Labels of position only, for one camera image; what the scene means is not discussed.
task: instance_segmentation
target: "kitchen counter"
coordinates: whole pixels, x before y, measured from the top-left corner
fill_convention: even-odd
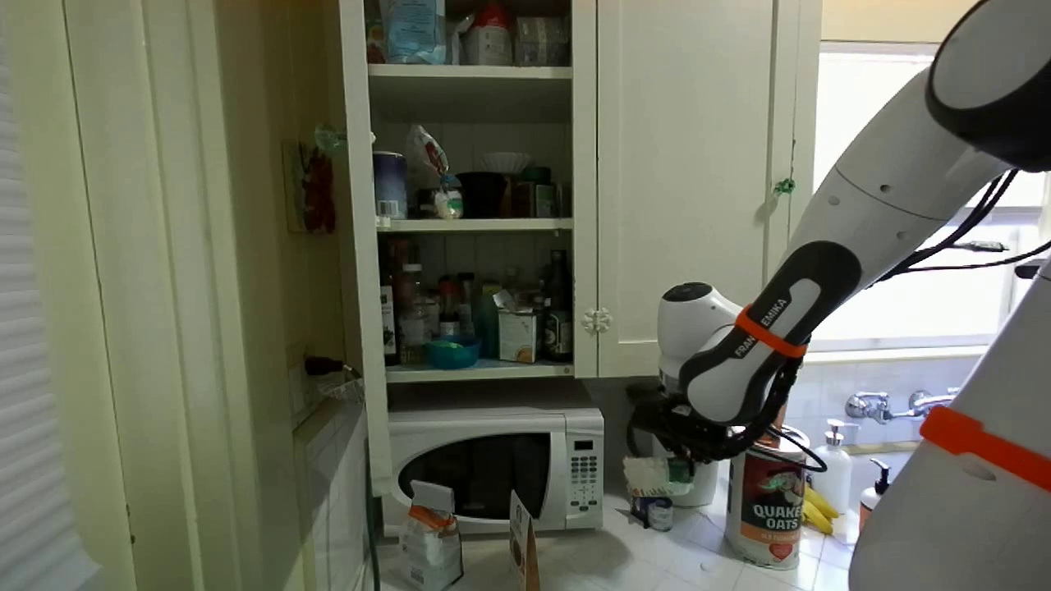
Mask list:
[[[850,540],[857,538],[855,513],[841,530],[826,538],[811,529],[800,535],[797,562],[758,568],[732,556],[722,540],[725,498],[704,507],[678,507],[670,530],[654,530],[626,515],[626,498],[608,493],[605,529],[540,535],[542,591],[847,591]],[[395,545],[380,549],[380,577],[388,591],[412,583],[399,572]],[[520,586],[505,538],[464,540],[464,582],[455,591]]]

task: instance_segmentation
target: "microwave control panel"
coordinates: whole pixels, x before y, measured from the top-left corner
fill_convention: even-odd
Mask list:
[[[600,436],[567,436],[567,517],[600,517]]]

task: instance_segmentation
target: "cabinet door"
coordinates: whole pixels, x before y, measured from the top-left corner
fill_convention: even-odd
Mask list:
[[[775,74],[785,38],[805,42],[797,19],[782,35],[785,5],[597,5],[600,375],[656,371],[665,290],[701,278],[750,302],[761,286],[768,239],[782,243],[787,216],[768,197],[797,141],[782,117],[795,122],[793,87],[816,79],[787,84],[787,73]]]

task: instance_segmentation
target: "robotic arm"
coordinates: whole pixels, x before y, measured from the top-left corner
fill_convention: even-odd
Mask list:
[[[722,458],[768,434],[811,331],[1012,168],[1051,170],[1051,4],[980,0],[936,62],[855,139],[757,302],[685,283],[660,302],[668,394],[632,417],[668,451]],[[850,586],[1044,586],[1051,563],[1051,269],[867,521]]]

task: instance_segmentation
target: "white microwave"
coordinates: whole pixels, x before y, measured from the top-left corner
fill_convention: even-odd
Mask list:
[[[412,504],[412,481],[455,496],[461,529],[509,530],[517,489],[535,530],[597,529],[605,503],[605,417],[579,384],[527,380],[431,388],[391,402],[395,493],[388,530]]]

